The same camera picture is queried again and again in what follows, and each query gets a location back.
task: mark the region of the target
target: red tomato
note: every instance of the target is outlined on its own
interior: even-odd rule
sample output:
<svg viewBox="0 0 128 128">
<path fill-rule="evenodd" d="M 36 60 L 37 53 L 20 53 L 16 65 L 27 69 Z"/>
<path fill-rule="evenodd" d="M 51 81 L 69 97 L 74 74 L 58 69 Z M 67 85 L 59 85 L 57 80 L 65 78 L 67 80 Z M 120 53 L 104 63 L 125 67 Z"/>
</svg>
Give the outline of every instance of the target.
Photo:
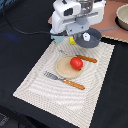
<svg viewBox="0 0 128 128">
<path fill-rule="evenodd" d="M 70 61 L 70 65 L 76 69 L 80 70 L 83 67 L 83 61 L 78 57 L 73 57 Z"/>
</svg>

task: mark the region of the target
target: fork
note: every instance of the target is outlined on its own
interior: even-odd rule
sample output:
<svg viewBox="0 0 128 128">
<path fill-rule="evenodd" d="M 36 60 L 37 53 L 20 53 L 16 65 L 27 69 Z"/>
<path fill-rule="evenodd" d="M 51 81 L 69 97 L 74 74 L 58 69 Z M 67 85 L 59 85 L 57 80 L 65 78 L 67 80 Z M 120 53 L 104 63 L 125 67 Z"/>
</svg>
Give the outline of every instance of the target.
<svg viewBox="0 0 128 128">
<path fill-rule="evenodd" d="M 59 50 L 58 49 L 58 51 L 61 52 L 61 53 L 63 53 L 63 54 L 65 54 L 65 55 L 67 55 L 63 50 Z M 80 58 L 82 60 L 86 60 L 86 61 L 89 61 L 89 62 L 93 62 L 93 63 L 96 63 L 97 62 L 96 59 L 89 58 L 89 57 L 86 57 L 86 56 L 82 56 L 82 55 L 75 55 L 75 56 L 77 56 L 78 58 Z"/>
<path fill-rule="evenodd" d="M 84 87 L 83 85 L 77 84 L 77 83 L 72 82 L 72 81 L 69 81 L 69 80 L 67 80 L 67 79 L 59 78 L 59 77 L 57 77 L 56 75 L 54 75 L 54 74 L 52 74 L 52 73 L 50 73 L 50 72 L 47 72 L 47 71 L 46 71 L 46 72 L 44 73 L 44 75 L 47 76 L 47 77 L 50 78 L 50 79 L 53 79 L 53 80 L 60 80 L 60 81 L 62 81 L 63 83 L 66 83 L 66 84 L 71 85 L 71 86 L 73 86 L 73 87 L 76 87 L 76 88 L 78 88 L 78 89 L 81 89 L 81 90 L 84 90 L 84 89 L 85 89 L 85 87 Z"/>
</svg>

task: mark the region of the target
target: white placemat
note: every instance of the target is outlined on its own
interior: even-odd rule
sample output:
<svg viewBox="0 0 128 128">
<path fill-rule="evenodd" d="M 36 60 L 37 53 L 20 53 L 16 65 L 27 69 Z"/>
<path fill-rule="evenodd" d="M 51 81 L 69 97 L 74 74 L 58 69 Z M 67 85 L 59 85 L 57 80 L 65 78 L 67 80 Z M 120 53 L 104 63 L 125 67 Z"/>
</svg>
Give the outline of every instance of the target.
<svg viewBox="0 0 128 128">
<path fill-rule="evenodd" d="M 80 128 L 88 128 L 113 49 L 114 46 L 103 42 L 95 48 L 85 49 L 78 45 L 70 45 L 69 38 L 65 38 L 59 44 L 52 42 L 13 95 Z M 97 63 L 84 61 L 84 72 L 78 78 L 72 79 L 83 84 L 85 90 L 79 90 L 43 75 L 45 71 L 49 71 L 58 76 L 54 64 L 63 56 L 58 50 L 98 60 Z"/>
</svg>

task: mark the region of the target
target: wooden knife handle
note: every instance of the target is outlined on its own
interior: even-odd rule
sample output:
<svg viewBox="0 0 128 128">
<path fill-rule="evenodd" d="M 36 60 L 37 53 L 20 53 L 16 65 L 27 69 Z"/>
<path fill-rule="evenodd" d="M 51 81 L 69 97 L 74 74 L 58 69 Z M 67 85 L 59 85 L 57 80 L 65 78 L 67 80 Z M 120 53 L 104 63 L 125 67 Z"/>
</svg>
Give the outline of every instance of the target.
<svg viewBox="0 0 128 128">
<path fill-rule="evenodd" d="M 86 56 L 78 55 L 77 57 L 79 57 L 79 58 L 82 59 L 82 60 L 90 61 L 90 62 L 93 62 L 93 63 L 96 63 L 96 62 L 97 62 L 96 59 L 89 58 L 89 57 L 86 57 Z"/>
<path fill-rule="evenodd" d="M 84 90 L 85 89 L 85 87 L 83 85 L 77 84 L 77 83 L 72 82 L 72 81 L 69 81 L 67 79 L 63 79 L 63 82 L 66 83 L 66 84 L 69 84 L 69 85 L 71 85 L 73 87 L 76 87 L 78 89 L 81 89 L 81 90 Z"/>
</svg>

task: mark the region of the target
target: table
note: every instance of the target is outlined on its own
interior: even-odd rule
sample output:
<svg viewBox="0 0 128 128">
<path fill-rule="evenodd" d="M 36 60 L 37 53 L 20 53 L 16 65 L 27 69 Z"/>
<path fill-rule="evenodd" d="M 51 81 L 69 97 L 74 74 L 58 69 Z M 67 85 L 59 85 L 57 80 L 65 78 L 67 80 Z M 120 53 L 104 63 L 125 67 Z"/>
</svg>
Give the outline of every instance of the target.
<svg viewBox="0 0 128 128">
<path fill-rule="evenodd" d="M 8 10 L 12 24 L 22 31 L 47 31 L 54 0 L 22 0 Z M 128 44 L 102 38 L 115 45 L 90 128 L 128 127 Z M 13 97 L 27 74 L 51 43 L 50 35 L 24 35 L 0 17 L 0 105 L 32 117 L 51 128 L 77 128 L 46 111 Z"/>
</svg>

